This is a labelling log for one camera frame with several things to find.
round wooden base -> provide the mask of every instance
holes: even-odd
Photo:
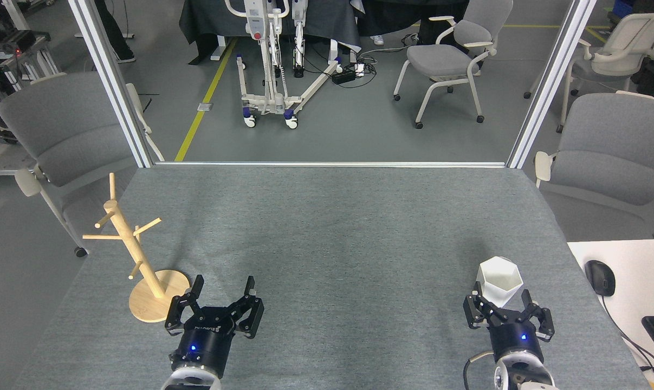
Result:
[[[139,321],[160,322],[168,316],[170,301],[176,295],[182,295],[190,288],[185,274],[173,269],[156,271],[160,286],[165,291],[163,298],[153,296],[145,279],[141,279],[129,294],[129,310]]]

wooden mug tree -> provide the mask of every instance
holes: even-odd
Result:
[[[129,310],[134,317],[144,322],[160,322],[168,316],[170,301],[173,296],[183,295],[190,288],[190,281],[180,271],[164,269],[153,272],[144,250],[141,249],[141,233],[161,222],[156,218],[142,227],[138,225],[134,230],[124,218],[115,198],[114,173],[109,175],[109,190],[111,198],[103,204],[106,215],[96,222],[95,227],[101,228],[110,220],[117,235],[83,235],[84,239],[120,239],[124,242],[129,254],[134,260],[134,269],[129,279],[134,279],[137,272],[144,277],[129,294]]]

metal pole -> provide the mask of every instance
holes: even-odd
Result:
[[[28,27],[28,23],[25,21],[25,17],[21,13],[16,0],[2,0],[2,4],[7,9],[7,12],[9,12],[11,21],[17,30],[30,30],[30,27]]]
[[[69,5],[72,7],[72,12],[101,81],[103,81],[103,86],[106,87],[108,98],[111,100],[112,108],[114,108],[124,136],[129,143],[129,148],[132,150],[134,160],[139,168],[150,168],[153,163],[151,163],[151,157],[144,146],[144,138],[141,136],[143,132],[139,129],[134,106],[129,99],[119,65],[111,46],[109,46],[108,37],[96,5],[93,0],[69,0]]]
[[[508,168],[522,168],[597,0],[573,0],[515,141]]]

computer mouse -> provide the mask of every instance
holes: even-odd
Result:
[[[599,260],[586,262],[585,274],[595,293],[601,296],[612,296],[616,291],[616,277],[611,267]]]

hexagonal white cup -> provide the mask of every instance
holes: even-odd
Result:
[[[498,308],[505,306],[524,284],[517,265],[500,256],[491,257],[478,265],[476,280],[481,282],[483,298],[495,303]]]

